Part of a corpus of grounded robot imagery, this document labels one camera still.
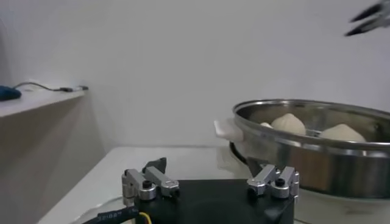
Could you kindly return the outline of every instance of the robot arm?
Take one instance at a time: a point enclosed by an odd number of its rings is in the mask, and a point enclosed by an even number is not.
[[[345,36],[349,37],[360,33],[366,33],[378,27],[388,27],[390,26],[390,18],[388,18],[389,15],[390,0],[381,0],[379,3],[372,5],[371,7],[351,19],[351,23],[354,23],[362,19],[371,17],[364,23],[360,24],[359,26],[356,26],[354,29],[347,32]]]

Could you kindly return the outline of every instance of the white pot handle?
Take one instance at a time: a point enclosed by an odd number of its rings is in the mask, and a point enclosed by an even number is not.
[[[243,131],[234,123],[234,118],[227,118],[214,121],[215,134],[219,138],[231,142],[242,142],[244,140]]]

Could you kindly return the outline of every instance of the yellow wire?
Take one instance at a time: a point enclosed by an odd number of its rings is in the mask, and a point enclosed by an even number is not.
[[[146,214],[145,212],[140,212],[139,214],[145,217],[145,219],[147,220],[147,224],[152,224],[151,217],[148,214]]]

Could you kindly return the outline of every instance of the metal bracket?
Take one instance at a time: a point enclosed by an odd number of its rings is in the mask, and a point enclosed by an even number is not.
[[[246,181],[249,190],[259,197],[264,194],[269,181],[277,178],[277,169],[274,165],[267,165],[254,178]]]
[[[135,187],[131,186],[127,181],[126,175],[122,174],[122,199],[126,207],[131,207],[134,204],[134,197],[136,196]]]
[[[180,194],[179,182],[168,178],[154,166],[147,167],[145,170],[147,180],[155,183],[161,189],[161,194],[165,197],[178,197]]]
[[[275,198],[295,198],[299,193],[299,173],[295,168],[286,166],[280,176],[271,183],[271,194]]]
[[[156,198],[157,190],[156,185],[151,181],[145,179],[136,169],[129,169],[125,171],[127,187],[122,186],[122,192],[124,196],[139,196],[141,200],[153,200]]]

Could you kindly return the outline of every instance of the wall shelf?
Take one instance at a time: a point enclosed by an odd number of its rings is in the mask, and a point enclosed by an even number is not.
[[[0,102],[0,118],[82,96],[84,96],[83,91],[71,93],[44,90],[32,92],[23,91],[20,99]]]

